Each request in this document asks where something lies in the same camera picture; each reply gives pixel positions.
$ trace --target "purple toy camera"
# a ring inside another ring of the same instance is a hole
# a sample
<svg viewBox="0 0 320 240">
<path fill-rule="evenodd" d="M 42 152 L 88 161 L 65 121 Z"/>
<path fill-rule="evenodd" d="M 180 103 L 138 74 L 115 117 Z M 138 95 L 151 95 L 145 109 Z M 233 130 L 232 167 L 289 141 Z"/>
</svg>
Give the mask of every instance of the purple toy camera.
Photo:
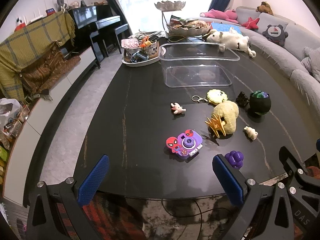
<svg viewBox="0 0 320 240">
<path fill-rule="evenodd" d="M 201 136 L 193 130 L 186 130 L 178 135 L 177 138 L 168 138 L 166 144 L 181 159 L 193 156 L 203 147 Z"/>
</svg>

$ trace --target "black figurine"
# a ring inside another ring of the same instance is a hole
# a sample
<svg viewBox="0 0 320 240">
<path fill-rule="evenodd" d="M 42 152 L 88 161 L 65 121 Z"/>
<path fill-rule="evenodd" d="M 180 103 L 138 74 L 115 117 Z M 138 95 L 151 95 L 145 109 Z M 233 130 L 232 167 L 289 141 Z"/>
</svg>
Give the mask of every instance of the black figurine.
<svg viewBox="0 0 320 240">
<path fill-rule="evenodd" d="M 244 92 L 240 92 L 240 94 L 236 98 L 236 103 L 238 106 L 245 108 L 249 103 L 249 98 L 245 95 Z"/>
</svg>

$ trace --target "white cabinet drawer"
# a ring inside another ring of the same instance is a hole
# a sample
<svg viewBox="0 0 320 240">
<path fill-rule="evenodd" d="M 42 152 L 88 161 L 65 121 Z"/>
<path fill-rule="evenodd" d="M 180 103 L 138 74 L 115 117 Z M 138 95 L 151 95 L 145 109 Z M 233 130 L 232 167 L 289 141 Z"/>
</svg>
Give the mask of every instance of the white cabinet drawer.
<svg viewBox="0 0 320 240">
<path fill-rule="evenodd" d="M 71 84 L 73 84 L 76 79 L 82 74 L 82 72 L 91 64 L 92 61 L 95 60 L 95 56 L 91 47 L 89 47 L 86 51 L 84 51 L 80 55 L 80 62 L 76 65 L 69 73 L 67 73 L 67 77 Z"/>
<path fill-rule="evenodd" d="M 53 111 L 60 103 L 65 93 L 71 87 L 71 83 L 66 75 L 63 75 L 59 81 L 50 89 L 52 101 L 46 101 L 40 98 L 33 107 L 28 118 L 28 123 L 39 133 L 42 134 L 44 127 L 50 119 Z"/>
<path fill-rule="evenodd" d="M 23 202 L 28 169 L 39 139 L 40 134 L 28 122 L 25 122 L 10 153 L 3 196 L 19 205 L 22 205 Z"/>
</svg>

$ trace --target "plastic bag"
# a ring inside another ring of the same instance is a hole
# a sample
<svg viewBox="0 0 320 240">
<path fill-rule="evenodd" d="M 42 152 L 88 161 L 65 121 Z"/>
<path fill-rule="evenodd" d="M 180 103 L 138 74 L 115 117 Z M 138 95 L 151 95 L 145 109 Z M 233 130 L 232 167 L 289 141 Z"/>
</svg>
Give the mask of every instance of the plastic bag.
<svg viewBox="0 0 320 240">
<path fill-rule="evenodd" d="M 19 113 L 22 110 L 22 106 L 17 99 L 0 99 L 0 128 L 3 130 L 4 126 L 13 122 L 14 119 L 19 117 Z"/>
</svg>

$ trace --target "stuffed bunny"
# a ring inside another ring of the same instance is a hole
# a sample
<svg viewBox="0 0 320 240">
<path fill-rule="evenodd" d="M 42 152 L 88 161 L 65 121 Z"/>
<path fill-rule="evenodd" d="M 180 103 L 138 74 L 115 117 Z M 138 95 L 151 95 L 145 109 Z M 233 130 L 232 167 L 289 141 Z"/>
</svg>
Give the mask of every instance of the stuffed bunny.
<svg viewBox="0 0 320 240">
<path fill-rule="evenodd" d="M 219 50 L 224 52 L 226 47 L 233 50 L 244 51 L 250 57 L 256 57 L 256 52 L 249 48 L 249 37 L 239 34 L 233 27 L 228 32 L 218 32 L 213 29 L 207 42 L 220 43 Z"/>
<path fill-rule="evenodd" d="M 68 9 L 68 5 L 64 3 L 64 0 L 57 0 L 58 12 L 65 12 Z"/>
</svg>

